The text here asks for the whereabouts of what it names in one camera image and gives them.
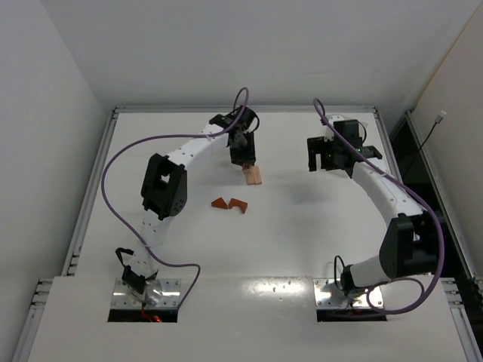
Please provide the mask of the red-brown triangle block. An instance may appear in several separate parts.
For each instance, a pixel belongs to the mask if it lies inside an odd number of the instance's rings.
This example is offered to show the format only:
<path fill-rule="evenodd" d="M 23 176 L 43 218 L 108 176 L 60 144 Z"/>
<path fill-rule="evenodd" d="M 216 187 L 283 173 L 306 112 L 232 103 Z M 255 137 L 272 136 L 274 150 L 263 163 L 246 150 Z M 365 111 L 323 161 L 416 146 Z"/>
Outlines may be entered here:
<path fill-rule="evenodd" d="M 229 205 L 225 202 L 223 198 L 217 198 L 216 200 L 211 202 L 211 206 L 219 209 L 228 210 Z"/>

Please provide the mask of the red-brown arch block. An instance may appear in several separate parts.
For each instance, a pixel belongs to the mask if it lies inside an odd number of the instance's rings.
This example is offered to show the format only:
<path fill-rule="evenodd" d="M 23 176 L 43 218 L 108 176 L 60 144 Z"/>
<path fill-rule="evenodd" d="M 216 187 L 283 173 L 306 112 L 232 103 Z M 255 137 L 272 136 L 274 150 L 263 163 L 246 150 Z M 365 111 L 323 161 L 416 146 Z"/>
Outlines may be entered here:
<path fill-rule="evenodd" d="M 236 198 L 231 198 L 229 203 L 228 203 L 228 207 L 229 209 L 233 209 L 234 207 L 237 207 L 242 214 L 246 214 L 247 210 L 248 210 L 248 203 L 245 202 L 245 201 L 241 201 L 239 199 L 236 199 Z"/>

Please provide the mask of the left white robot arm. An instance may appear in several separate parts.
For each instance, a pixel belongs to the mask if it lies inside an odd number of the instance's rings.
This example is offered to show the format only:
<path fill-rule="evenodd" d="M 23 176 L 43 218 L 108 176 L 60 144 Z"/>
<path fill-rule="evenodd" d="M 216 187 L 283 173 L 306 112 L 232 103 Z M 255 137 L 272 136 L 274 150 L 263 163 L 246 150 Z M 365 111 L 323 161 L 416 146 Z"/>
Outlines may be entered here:
<path fill-rule="evenodd" d="M 133 232 L 140 246 L 136 250 L 118 248 L 117 256 L 129 255 L 122 263 L 122 281 L 147 305 L 162 297 L 158 279 L 160 266 L 185 268 L 184 263 L 166 262 L 155 252 L 174 220 L 186 206 L 188 172 L 206 162 L 213 154 L 228 148 L 232 164 L 242 169 L 254 167 L 254 133 L 260 126 L 257 113 L 238 106 L 226 115 L 215 115 L 203 130 L 187 134 L 187 143 L 166 155 L 155 153 L 146 166 L 140 194 L 144 211 L 143 226 L 136 230 L 126 219 L 122 223 Z"/>

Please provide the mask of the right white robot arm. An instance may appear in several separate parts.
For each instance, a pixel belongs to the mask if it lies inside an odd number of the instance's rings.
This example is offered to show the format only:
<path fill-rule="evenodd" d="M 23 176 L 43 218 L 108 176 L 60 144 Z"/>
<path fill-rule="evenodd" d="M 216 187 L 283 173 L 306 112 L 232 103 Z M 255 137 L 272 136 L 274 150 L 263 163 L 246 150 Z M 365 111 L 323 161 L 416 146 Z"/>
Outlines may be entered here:
<path fill-rule="evenodd" d="M 339 288 L 349 295 L 404 277 L 439 273 L 445 243 L 436 212 L 389 173 L 375 146 L 364 144 L 367 134 L 360 121 L 323 118 L 321 122 L 331 135 L 306 141 L 309 171 L 344 171 L 366 192 L 387 227 L 376 256 L 343 267 Z"/>

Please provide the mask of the light wood plank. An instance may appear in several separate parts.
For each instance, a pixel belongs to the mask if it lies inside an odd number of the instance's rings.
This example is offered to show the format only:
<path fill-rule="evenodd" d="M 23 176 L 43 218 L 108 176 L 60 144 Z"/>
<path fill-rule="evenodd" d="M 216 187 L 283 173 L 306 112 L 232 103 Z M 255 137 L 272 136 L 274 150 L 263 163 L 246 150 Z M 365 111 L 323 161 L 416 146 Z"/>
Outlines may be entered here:
<path fill-rule="evenodd" d="M 248 186 L 258 186 L 263 183 L 260 173 L 260 168 L 257 165 L 252 166 L 248 170 L 243 170 L 245 175 L 246 183 Z"/>

